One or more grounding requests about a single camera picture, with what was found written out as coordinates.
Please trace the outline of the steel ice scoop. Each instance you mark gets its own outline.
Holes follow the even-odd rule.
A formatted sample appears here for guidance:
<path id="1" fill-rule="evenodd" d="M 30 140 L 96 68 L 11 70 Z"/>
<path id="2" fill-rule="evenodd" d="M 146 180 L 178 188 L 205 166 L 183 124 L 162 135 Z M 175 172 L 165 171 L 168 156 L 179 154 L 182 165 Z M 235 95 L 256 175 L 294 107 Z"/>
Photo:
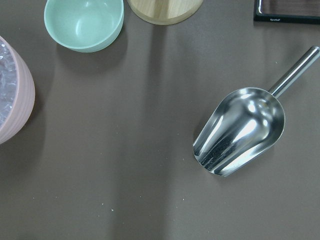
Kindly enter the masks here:
<path id="1" fill-rule="evenodd" d="M 197 162 L 227 177 L 271 148 L 286 122 L 278 98 L 319 57 L 320 48 L 312 46 L 269 90 L 244 87 L 228 94 L 193 143 Z"/>

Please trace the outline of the wooden cup stand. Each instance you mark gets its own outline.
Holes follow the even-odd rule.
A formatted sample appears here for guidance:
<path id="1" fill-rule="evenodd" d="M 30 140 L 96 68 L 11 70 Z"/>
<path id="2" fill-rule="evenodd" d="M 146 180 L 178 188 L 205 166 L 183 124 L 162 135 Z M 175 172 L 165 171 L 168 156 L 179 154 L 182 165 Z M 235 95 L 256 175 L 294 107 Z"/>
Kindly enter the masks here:
<path id="1" fill-rule="evenodd" d="M 203 0 L 128 0 L 131 10 L 154 25 L 173 25 L 191 17 Z"/>

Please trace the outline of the pile of clear ice cubes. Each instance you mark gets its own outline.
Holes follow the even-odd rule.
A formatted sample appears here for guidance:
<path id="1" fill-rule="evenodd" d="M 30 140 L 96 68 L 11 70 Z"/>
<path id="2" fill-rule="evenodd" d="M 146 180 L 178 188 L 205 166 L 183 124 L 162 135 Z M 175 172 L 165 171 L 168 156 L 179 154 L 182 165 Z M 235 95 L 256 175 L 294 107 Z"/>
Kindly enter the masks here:
<path id="1" fill-rule="evenodd" d="M 0 41 L 0 126 L 12 110 L 17 91 L 16 61 L 9 45 Z"/>

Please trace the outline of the green bowl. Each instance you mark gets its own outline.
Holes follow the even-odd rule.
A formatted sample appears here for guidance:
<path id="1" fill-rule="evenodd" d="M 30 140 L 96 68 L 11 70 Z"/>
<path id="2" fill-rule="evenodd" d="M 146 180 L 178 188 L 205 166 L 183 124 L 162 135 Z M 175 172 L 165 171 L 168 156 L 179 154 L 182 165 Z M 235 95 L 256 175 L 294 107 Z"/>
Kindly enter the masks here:
<path id="1" fill-rule="evenodd" d="M 48 0 L 44 24 L 59 45 L 81 53 L 105 49 L 124 23 L 122 0 Z"/>

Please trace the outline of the pink bowl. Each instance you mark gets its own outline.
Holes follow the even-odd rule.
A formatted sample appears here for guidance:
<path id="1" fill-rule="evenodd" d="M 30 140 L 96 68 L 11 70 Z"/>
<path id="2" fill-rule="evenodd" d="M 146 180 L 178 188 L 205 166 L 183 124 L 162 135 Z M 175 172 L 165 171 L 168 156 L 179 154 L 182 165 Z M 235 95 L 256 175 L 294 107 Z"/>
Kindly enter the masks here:
<path id="1" fill-rule="evenodd" d="M 18 52 L 0 38 L 13 57 L 16 69 L 16 91 L 8 117 L 0 127 L 0 143 L 3 144 L 17 134 L 28 121 L 35 103 L 35 84 L 32 74 Z"/>

